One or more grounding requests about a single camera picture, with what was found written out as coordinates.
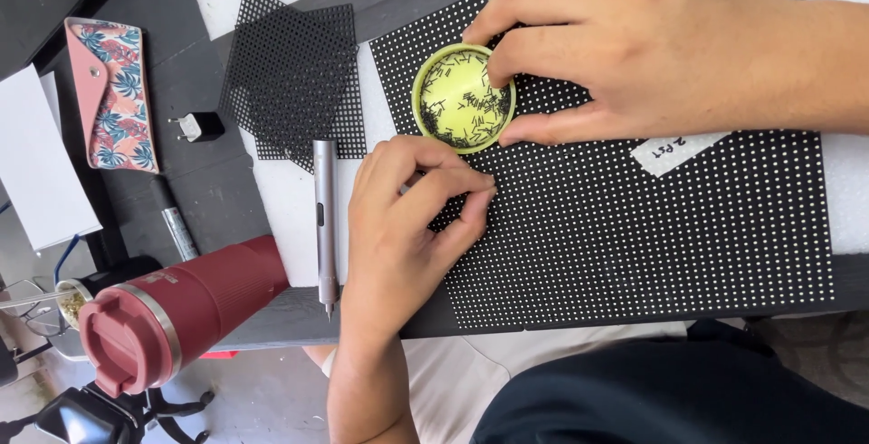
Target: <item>hand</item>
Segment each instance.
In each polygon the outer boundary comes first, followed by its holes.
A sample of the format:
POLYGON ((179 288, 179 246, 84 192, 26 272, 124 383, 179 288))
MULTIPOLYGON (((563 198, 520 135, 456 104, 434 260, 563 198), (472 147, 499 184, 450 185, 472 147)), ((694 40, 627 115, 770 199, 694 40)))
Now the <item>hand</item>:
POLYGON ((395 337, 482 237, 495 192, 492 176, 472 170, 439 140, 398 135, 377 144, 356 173, 350 199, 342 333, 395 337), (410 186, 403 195, 402 185, 410 186), (438 234, 429 230, 447 200, 464 193, 461 218, 438 234))
POLYGON ((491 0, 464 39, 484 45, 517 22, 533 25, 494 49, 492 84, 528 72, 576 82, 594 97, 518 117, 503 146, 670 137, 818 125, 808 118, 830 114, 837 101, 835 92, 818 97, 820 75, 837 72, 821 72, 821 49, 841 47, 813 38, 843 26, 829 14, 797 0, 491 0))

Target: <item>black plastic mask grid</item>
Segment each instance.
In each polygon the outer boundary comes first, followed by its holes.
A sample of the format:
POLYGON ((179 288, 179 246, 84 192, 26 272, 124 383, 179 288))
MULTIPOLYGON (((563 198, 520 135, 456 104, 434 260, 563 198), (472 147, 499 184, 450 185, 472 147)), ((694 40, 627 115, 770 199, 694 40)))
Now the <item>black plastic mask grid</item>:
POLYGON ((306 13, 278 0, 242 0, 221 109, 256 138, 262 160, 313 172, 313 138, 340 159, 365 156, 353 6, 306 13))
MULTIPOLYGON (((399 134, 420 134, 413 79, 488 0, 461 0, 372 41, 399 134)), ((521 75, 517 113, 588 102, 575 84, 521 75)), ((643 140, 495 145, 465 156, 499 194, 486 236, 448 274, 463 328, 831 300, 820 136, 736 132, 661 178, 630 151, 643 140)), ((432 228, 459 215, 444 208, 432 228)))

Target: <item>power adapter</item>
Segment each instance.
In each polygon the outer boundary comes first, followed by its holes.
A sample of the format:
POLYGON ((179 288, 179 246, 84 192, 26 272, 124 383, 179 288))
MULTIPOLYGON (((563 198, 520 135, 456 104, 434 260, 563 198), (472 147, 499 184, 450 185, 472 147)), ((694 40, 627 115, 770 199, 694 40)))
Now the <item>power adapter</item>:
POLYGON ((186 138, 189 142, 207 142, 223 135, 226 130, 220 117, 214 112, 196 112, 184 118, 170 118, 169 123, 177 123, 181 126, 178 139, 186 138))

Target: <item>small yellow container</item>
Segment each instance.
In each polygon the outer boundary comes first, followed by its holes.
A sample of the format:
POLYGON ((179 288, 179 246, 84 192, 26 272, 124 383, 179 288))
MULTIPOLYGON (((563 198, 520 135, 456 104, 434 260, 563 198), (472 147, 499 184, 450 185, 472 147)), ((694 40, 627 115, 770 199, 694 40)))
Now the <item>small yellow container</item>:
POLYGON ((414 80, 410 104, 427 137, 474 153, 494 144, 516 111, 516 83, 489 84, 488 48, 455 44, 435 52, 414 80))

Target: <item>red tumbler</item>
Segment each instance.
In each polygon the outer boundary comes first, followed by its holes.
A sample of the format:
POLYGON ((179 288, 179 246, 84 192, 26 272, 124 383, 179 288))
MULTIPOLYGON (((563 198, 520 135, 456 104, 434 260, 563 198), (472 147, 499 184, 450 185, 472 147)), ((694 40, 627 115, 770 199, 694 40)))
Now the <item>red tumbler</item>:
POLYGON ((165 384, 288 286, 265 235, 103 289, 78 316, 96 383, 113 398, 165 384))

